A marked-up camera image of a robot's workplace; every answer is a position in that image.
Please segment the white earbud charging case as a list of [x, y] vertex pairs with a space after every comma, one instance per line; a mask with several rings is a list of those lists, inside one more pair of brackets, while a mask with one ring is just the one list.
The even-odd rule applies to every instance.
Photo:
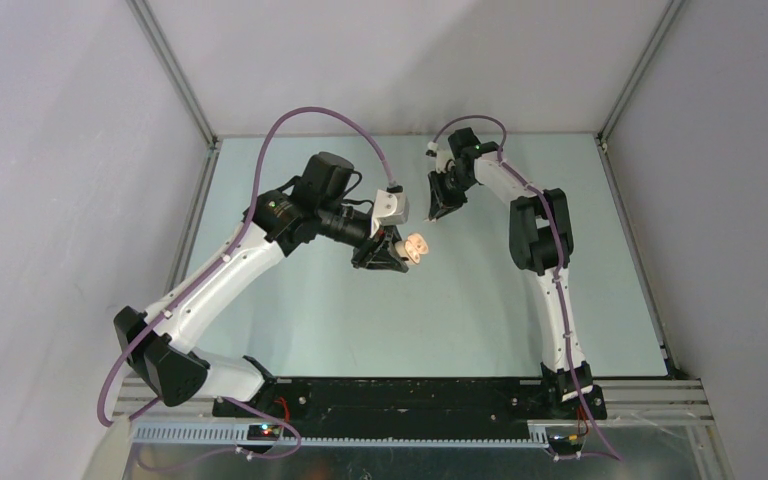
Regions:
[[420, 233], [411, 233], [404, 239], [397, 240], [393, 248], [397, 265], [403, 270], [419, 265], [430, 251], [427, 241]]

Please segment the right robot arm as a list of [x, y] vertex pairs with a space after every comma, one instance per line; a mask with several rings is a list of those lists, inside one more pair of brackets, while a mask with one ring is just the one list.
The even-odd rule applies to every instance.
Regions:
[[575, 328], [569, 292], [574, 239], [568, 199], [561, 189], [542, 189], [504, 158], [496, 142], [482, 142], [470, 128], [455, 131], [442, 148], [433, 140], [425, 155], [435, 161], [428, 174], [428, 219], [436, 221], [467, 203], [474, 186], [489, 188], [508, 211], [508, 250], [515, 266], [530, 274], [542, 339], [541, 402], [566, 418], [593, 389], [590, 365]]

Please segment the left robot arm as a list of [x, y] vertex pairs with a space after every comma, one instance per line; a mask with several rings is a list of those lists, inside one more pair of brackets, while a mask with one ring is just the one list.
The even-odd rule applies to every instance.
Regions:
[[429, 247], [419, 234], [402, 237], [408, 204], [399, 187], [379, 190], [368, 212], [346, 199], [357, 171], [328, 152], [313, 155], [303, 173], [260, 194], [225, 244], [166, 296], [138, 310], [124, 307], [114, 328], [126, 364], [160, 402], [230, 397], [252, 416], [276, 403], [276, 390], [253, 359], [233, 360], [198, 349], [212, 322], [255, 279], [318, 236], [352, 249], [356, 269], [405, 273]]

